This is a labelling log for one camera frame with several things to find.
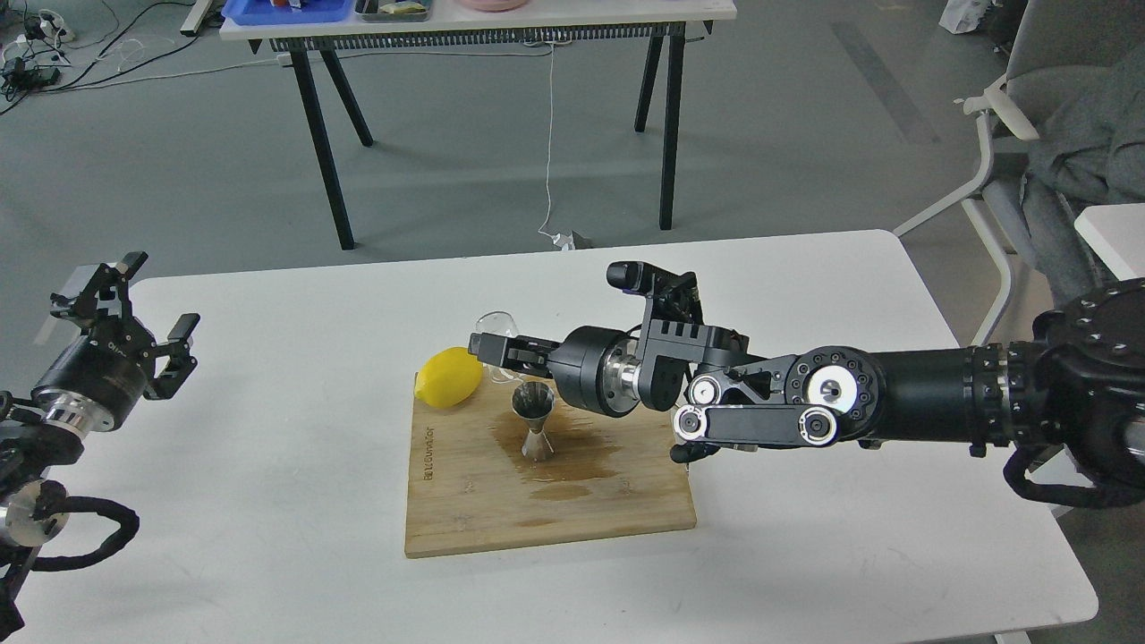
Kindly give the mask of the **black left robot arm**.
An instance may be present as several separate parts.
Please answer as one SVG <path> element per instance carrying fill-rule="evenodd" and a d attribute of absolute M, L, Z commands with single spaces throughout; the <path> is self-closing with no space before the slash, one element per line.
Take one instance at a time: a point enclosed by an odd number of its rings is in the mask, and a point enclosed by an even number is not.
<path fill-rule="evenodd" d="M 191 335 L 200 317 L 177 319 L 164 341 L 132 314 L 131 278 L 147 252 L 116 262 L 76 268 L 50 297 L 54 319 L 81 333 L 70 343 L 24 398 L 3 391 L 1 463 L 1 550 L 3 550 L 3 637 L 25 622 L 16 599 L 32 572 L 66 572 L 98 565 L 139 534 L 139 515 L 111 500 L 73 495 L 49 479 L 54 466 L 74 464 L 82 440 L 121 429 L 139 400 L 168 400 L 197 367 Z M 93 513 L 117 523 L 117 531 L 90 553 L 41 557 L 69 518 Z"/>

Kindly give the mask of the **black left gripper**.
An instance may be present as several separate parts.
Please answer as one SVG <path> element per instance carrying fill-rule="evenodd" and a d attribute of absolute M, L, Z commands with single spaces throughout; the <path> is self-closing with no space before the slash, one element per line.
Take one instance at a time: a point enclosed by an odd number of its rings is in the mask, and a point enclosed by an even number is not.
<path fill-rule="evenodd" d="M 148 341 L 147 327 L 132 314 L 131 278 L 147 262 L 134 251 L 117 262 L 76 268 L 50 294 L 49 314 L 81 330 L 81 338 L 57 356 L 31 391 L 45 413 L 71 409 L 82 416 L 81 431 L 121 429 L 132 408 L 144 399 L 169 400 L 198 366 L 191 335 L 198 313 L 181 315 L 166 341 Z"/>

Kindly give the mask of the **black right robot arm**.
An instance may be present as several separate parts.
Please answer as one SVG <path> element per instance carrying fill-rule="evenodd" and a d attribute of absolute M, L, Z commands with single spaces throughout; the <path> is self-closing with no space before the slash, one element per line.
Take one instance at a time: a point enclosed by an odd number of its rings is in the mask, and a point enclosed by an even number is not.
<path fill-rule="evenodd" d="M 855 441 L 1012 445 L 1003 474 L 1025 500 L 1071 508 L 1142 502 L 1142 280 L 1098 288 L 1035 319 L 1010 345 L 867 353 L 826 346 L 751 354 L 747 335 L 705 325 L 698 277 L 619 261 L 606 280 L 640 296 L 637 333 L 582 325 L 564 341 L 474 333 L 479 362 L 556 384 L 613 419 L 674 414 L 676 463 L 721 448 L 790 450 Z"/>

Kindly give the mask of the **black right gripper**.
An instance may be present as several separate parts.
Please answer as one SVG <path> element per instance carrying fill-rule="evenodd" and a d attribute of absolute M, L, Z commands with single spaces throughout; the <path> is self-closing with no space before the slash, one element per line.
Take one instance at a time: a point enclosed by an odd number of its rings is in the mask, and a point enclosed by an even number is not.
<path fill-rule="evenodd" d="M 477 359 L 547 359 L 547 366 L 536 361 L 479 363 L 493 384 L 553 379 L 564 403 L 585 411 L 619 419 L 638 403 L 635 339 L 621 330 L 581 325 L 564 341 L 531 335 L 471 333 L 469 354 Z"/>

